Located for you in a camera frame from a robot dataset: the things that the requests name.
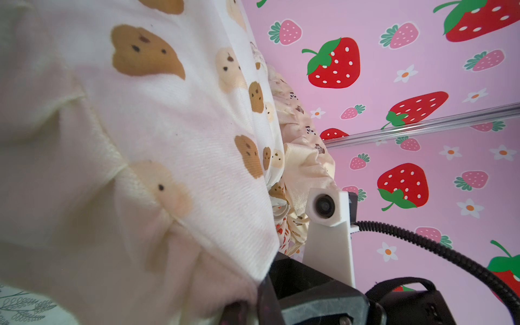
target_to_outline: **black handle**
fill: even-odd
[[[407,278],[396,278],[392,280],[386,280],[383,282],[379,282],[376,284],[372,289],[367,291],[365,294],[368,299],[379,302],[381,299],[392,292],[397,287],[400,287],[401,285],[405,284],[411,284],[411,283],[420,283],[422,284],[426,290],[428,291],[436,291],[435,285],[433,282],[422,279],[422,278],[413,278],[413,277],[407,277]]]

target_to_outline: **white flower print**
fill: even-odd
[[[466,203],[464,202],[457,202],[457,205],[462,210],[460,211],[460,215],[471,215],[475,218],[480,218],[479,212],[484,210],[484,207],[481,205],[476,205],[475,202],[473,202],[472,199],[467,199]]]
[[[513,155],[516,154],[516,150],[508,149],[504,145],[500,145],[498,149],[489,149],[489,151],[495,154],[495,160],[504,158],[513,161]]]
[[[320,119],[323,114],[326,112],[323,112],[320,107],[318,107],[315,111],[310,111],[310,117],[311,118],[317,118]]]
[[[397,261],[397,255],[395,254],[395,251],[397,251],[397,247],[388,246],[385,242],[383,242],[383,248],[377,250],[379,254],[383,255],[383,260],[385,262],[390,261],[390,259]]]
[[[453,157],[462,157],[459,153],[459,147],[450,148],[448,146],[444,146],[444,150],[439,152],[439,154],[445,155],[448,160],[452,160]]]
[[[412,64],[406,70],[397,71],[397,78],[395,78],[394,82],[402,81],[404,83],[407,83],[411,76],[419,73],[418,71],[413,69],[414,67],[415,65]]]
[[[489,95],[486,92],[486,89],[487,88],[481,89],[481,90],[479,90],[476,93],[469,93],[467,95],[467,98],[465,100],[463,100],[462,102],[467,102],[467,101],[469,101],[469,102],[476,102],[480,97],[485,97],[485,96]]]

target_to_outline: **cartoon bear face print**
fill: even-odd
[[[188,188],[175,181],[164,165],[146,160],[133,163],[130,167],[172,218],[180,219],[191,212],[193,200]]]
[[[226,0],[226,9],[231,19],[246,30],[244,18],[242,17],[242,12],[240,11],[240,6],[238,5],[237,0]]]
[[[319,144],[316,144],[314,148],[318,149],[319,153],[325,153],[325,148],[322,148]]]
[[[183,0],[139,0],[142,4],[151,9],[157,9],[165,14],[179,15],[184,11]]]
[[[284,183],[281,183],[281,182],[275,183],[269,190],[269,195],[272,196],[273,198],[286,200],[284,187],[285,187]]]
[[[260,157],[258,156],[258,149],[255,142],[245,135],[237,135],[235,137],[235,145],[242,155],[244,166],[254,178],[259,178],[264,175],[262,165],[260,164]]]
[[[268,170],[269,169],[269,163],[271,162],[271,148],[270,147],[265,147],[264,148],[264,154],[263,154],[263,165],[264,165],[264,170]]]
[[[251,108],[255,113],[262,113],[264,111],[264,95],[260,84],[253,81],[249,86],[249,99],[251,100]]]
[[[272,123],[275,120],[275,108],[272,106],[271,103],[266,102],[265,103],[265,110],[267,112],[267,120],[269,123]]]
[[[278,149],[273,149],[271,154],[271,166],[274,168],[283,168],[285,159],[283,152]]]
[[[314,134],[316,135],[316,132],[310,128],[310,126],[306,126],[305,129],[307,130],[307,134]]]
[[[146,29],[119,25],[112,29],[111,38],[115,48],[112,65],[119,72],[130,76],[167,73],[186,78],[172,47]]]
[[[242,74],[242,68],[238,64],[237,56],[231,47],[218,50],[215,64],[218,73],[218,85],[223,92],[228,94],[235,88],[248,88]]]

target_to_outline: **screw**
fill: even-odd
[[[340,325],[352,325],[352,321],[348,317],[340,318]]]

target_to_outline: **metal rail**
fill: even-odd
[[[506,106],[499,106],[482,111],[448,116],[445,118],[422,121],[410,125],[393,127],[384,130],[370,131],[348,137],[324,141],[328,149],[348,147],[354,145],[375,142],[379,140],[393,139],[401,136],[426,134],[438,131],[446,131],[454,128],[487,123],[495,120],[506,120],[520,116],[520,102]]]

